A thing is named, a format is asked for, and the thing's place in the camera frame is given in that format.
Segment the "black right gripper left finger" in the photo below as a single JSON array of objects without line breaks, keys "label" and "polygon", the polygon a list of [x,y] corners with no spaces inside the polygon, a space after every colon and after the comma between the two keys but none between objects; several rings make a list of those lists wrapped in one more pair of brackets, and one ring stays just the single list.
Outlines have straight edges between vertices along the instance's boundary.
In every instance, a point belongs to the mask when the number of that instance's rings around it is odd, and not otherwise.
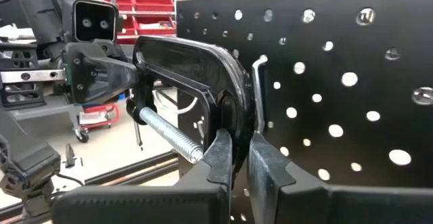
[{"label": "black right gripper left finger", "polygon": [[203,158],[172,186],[89,186],[64,194],[53,224],[229,224],[232,140],[219,129]]}]

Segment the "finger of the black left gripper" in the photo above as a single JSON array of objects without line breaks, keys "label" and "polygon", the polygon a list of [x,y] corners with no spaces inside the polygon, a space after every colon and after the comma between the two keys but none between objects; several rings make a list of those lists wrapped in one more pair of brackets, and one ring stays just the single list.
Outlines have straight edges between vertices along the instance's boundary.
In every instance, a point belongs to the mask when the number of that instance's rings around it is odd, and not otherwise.
[{"label": "finger of the black left gripper", "polygon": [[114,59],[111,43],[68,43],[64,64],[71,96],[76,104],[102,104],[138,81],[135,65]]}]

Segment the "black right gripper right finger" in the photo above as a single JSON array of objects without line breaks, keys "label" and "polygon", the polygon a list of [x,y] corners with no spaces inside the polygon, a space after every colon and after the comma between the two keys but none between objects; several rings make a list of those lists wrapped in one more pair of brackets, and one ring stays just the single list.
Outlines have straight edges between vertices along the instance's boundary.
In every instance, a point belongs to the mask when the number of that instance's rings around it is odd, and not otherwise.
[{"label": "black right gripper right finger", "polygon": [[248,182],[256,224],[433,224],[433,189],[330,185],[258,133]]}]

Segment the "silver double-prong pegboard hook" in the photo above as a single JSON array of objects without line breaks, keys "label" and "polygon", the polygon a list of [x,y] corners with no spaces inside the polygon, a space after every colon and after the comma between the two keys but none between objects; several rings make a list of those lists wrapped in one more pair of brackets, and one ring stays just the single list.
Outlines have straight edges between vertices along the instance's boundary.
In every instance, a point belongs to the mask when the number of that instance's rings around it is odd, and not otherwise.
[{"label": "silver double-prong pegboard hook", "polygon": [[267,56],[261,55],[252,65],[252,82],[254,85],[254,100],[256,108],[256,132],[262,133],[265,128],[265,113],[260,85],[260,67],[267,62]]}]

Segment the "black metal pegboard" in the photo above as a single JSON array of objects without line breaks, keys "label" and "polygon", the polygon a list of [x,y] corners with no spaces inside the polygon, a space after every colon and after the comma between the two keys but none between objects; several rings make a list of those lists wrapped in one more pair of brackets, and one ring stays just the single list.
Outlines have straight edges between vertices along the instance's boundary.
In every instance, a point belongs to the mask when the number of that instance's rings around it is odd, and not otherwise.
[{"label": "black metal pegboard", "polygon": [[[178,35],[250,69],[262,136],[330,185],[433,189],[433,0],[180,0]],[[248,161],[231,220],[256,223]]]}]

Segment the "red wheeled cart frame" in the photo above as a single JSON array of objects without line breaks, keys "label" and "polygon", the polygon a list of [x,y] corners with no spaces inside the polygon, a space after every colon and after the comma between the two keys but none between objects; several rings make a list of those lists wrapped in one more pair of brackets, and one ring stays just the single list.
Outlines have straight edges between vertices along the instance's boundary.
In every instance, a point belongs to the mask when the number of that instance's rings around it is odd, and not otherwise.
[{"label": "red wheeled cart frame", "polygon": [[79,142],[87,143],[89,129],[100,127],[111,128],[120,118],[120,111],[116,104],[90,104],[82,106],[83,111],[78,113],[78,129],[75,135]]}]

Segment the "black aluminium table frame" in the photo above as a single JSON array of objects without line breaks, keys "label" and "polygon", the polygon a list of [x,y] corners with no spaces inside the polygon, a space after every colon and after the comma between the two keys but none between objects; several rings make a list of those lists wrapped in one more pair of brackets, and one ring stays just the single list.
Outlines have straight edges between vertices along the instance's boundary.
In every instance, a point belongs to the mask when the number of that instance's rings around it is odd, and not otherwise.
[{"label": "black aluminium table frame", "polygon": [[[178,153],[171,150],[85,180],[85,185],[139,185],[178,170]],[[42,224],[51,211],[36,216],[25,213],[23,203],[0,208],[0,224]]]}]

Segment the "black corner bracket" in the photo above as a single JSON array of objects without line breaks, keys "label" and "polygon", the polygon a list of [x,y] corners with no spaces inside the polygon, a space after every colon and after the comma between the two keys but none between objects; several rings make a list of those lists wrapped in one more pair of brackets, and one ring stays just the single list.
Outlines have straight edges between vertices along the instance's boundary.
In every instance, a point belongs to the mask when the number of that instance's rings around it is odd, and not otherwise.
[{"label": "black corner bracket", "polygon": [[68,143],[66,145],[66,161],[65,161],[65,167],[68,168],[72,168],[75,166],[75,153],[74,150],[72,148],[72,146]]}]

